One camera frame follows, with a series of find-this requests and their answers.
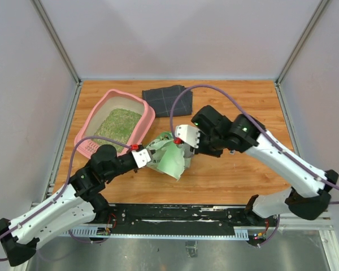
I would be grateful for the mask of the green litter bag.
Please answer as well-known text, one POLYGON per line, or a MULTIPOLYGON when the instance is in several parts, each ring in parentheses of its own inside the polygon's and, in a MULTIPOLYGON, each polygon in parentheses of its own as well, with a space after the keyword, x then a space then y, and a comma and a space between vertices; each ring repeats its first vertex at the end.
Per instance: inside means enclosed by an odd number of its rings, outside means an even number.
POLYGON ((173 141, 171 132, 163 132, 152 140, 146 148, 155 151, 147 167, 166 174, 178 181, 184 171, 190 167, 192 156, 184 147, 173 141))

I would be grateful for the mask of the pink litter box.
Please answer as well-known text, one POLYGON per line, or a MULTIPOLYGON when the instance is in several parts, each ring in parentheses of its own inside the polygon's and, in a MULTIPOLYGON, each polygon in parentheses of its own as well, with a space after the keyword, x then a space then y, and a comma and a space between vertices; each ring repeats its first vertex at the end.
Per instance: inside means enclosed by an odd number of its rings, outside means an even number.
POLYGON ((122 145, 140 144, 154 119, 155 111, 145 100, 111 89, 91 110, 74 144, 94 135, 106 137, 119 142, 120 145, 114 144, 114 147, 118 154, 123 154, 127 149, 122 145))

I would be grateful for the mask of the grey metal scoop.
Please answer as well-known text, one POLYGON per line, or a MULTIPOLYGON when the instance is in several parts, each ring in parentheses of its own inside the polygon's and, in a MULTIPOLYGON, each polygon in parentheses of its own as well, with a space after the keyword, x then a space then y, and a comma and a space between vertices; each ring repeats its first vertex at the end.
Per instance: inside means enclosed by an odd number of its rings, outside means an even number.
POLYGON ((191 159, 195 155, 195 148, 190 145, 184 144, 183 150, 184 159, 191 159))

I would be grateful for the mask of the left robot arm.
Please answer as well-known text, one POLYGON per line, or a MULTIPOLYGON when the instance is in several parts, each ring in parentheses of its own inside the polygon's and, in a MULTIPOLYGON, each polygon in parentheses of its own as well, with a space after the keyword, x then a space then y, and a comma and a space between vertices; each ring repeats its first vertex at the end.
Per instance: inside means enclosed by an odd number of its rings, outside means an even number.
POLYGON ((3 261, 21 265, 65 231, 93 220, 106 222, 110 210, 100 192, 117 176, 136 171, 150 160, 142 146, 134 146, 124 155, 117 155, 112 145, 100 146, 51 197, 17 218, 0 219, 3 261))

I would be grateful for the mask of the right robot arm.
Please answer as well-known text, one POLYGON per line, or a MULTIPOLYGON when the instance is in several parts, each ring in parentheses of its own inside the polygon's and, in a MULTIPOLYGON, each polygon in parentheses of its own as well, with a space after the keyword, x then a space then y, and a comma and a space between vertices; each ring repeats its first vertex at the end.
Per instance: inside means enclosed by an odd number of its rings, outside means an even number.
POLYGON ((256 119, 242 113, 230 121, 207 105, 194 115, 192 123, 200 134, 196 154, 220 157, 225 149, 244 153, 261 161, 290 184, 290 188, 278 193, 252 196, 244 213, 248 224, 257 226, 265 218, 289 212, 312 221, 328 208, 331 186, 336 184, 338 173, 306 163, 256 119))

